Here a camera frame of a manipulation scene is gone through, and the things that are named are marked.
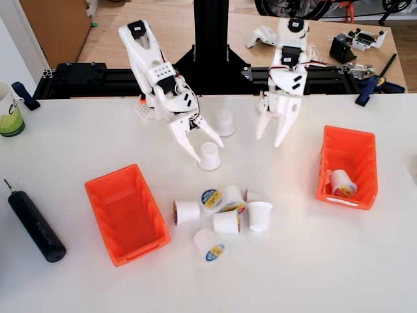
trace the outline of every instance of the wooden floor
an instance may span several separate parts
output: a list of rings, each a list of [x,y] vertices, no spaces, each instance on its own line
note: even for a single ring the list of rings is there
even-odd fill
[[[192,7],[192,0],[127,0],[135,3],[157,3],[161,6],[182,6]],[[100,0],[94,22],[98,27],[93,27],[90,30],[89,36],[85,41],[84,47],[79,55],[78,61],[83,62],[90,54],[94,45],[100,40],[100,37],[109,25],[112,23],[116,15],[119,13],[125,1],[112,2],[110,0]],[[254,0],[229,0],[229,11],[236,13],[258,14],[255,7]],[[363,22],[358,23],[377,25],[377,22]],[[417,93],[417,21],[387,21],[386,26],[392,28],[395,44],[407,87],[410,93]]]

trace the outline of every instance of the green mug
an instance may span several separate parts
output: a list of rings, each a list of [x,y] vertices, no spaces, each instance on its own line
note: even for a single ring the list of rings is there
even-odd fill
[[[25,129],[18,102],[10,85],[0,82],[0,135],[4,137],[16,136]]]

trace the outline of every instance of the bicycle wheel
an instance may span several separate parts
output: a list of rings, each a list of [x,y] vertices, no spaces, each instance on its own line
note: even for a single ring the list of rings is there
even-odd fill
[[[302,16],[297,16],[300,10],[300,0],[255,0],[255,5],[260,15],[319,20],[332,6],[332,2],[330,0],[320,1],[308,13]]]
[[[398,3],[398,6],[391,11],[391,13],[401,12],[410,5],[411,1],[412,0],[402,0],[400,3]],[[388,11],[394,2],[395,0],[382,0],[382,6],[384,10]]]

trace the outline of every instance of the white plastic cup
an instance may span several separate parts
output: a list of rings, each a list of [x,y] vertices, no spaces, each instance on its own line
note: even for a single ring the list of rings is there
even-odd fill
[[[207,214],[220,212],[223,207],[223,193],[217,189],[207,189],[202,193],[200,202]]]
[[[266,231],[269,229],[269,220],[272,204],[263,201],[248,203],[249,228],[253,231]]]
[[[351,198],[358,191],[358,186],[352,182],[344,170],[334,170],[330,173],[330,184],[332,194],[335,196]]]
[[[201,146],[201,161],[198,163],[205,171],[213,171],[220,166],[219,147],[214,142],[206,142]]]
[[[258,195],[256,192],[253,192],[252,190],[246,189],[244,200],[246,201],[246,203],[261,201],[261,196]]]
[[[239,233],[240,219],[237,210],[215,214],[213,226],[216,233]]]
[[[200,206],[195,201],[175,200],[173,211],[175,225],[200,219]]]
[[[207,228],[199,230],[194,235],[194,243],[203,259],[207,262],[217,260],[225,250],[224,243],[215,233]]]
[[[229,110],[220,110],[216,116],[216,128],[220,137],[229,137],[235,132],[233,115]]]
[[[224,188],[225,202],[221,212],[237,210],[239,214],[243,213],[246,208],[246,202],[243,200],[242,193],[236,185],[229,185]]]

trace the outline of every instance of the black tool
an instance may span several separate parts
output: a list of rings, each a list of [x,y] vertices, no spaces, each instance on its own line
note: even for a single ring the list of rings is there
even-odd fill
[[[62,259],[65,256],[66,248],[42,214],[40,214],[36,205],[26,192],[13,190],[6,179],[5,183],[12,192],[8,197],[10,206],[46,260],[53,263]]]
[[[39,102],[30,96],[21,82],[13,83],[12,88],[19,97],[24,99],[25,105],[29,110],[33,111],[40,107]]]
[[[377,86],[382,85],[385,82],[384,75],[386,71],[390,68],[392,62],[397,57],[397,54],[393,54],[391,56],[391,59],[388,61],[388,63],[385,65],[384,69],[382,70],[381,74],[371,76],[367,79],[367,83],[365,86],[363,86],[362,92],[360,93],[359,97],[355,100],[356,104],[359,104],[360,106],[365,106],[367,102],[369,101],[370,95],[374,93],[375,88]]]

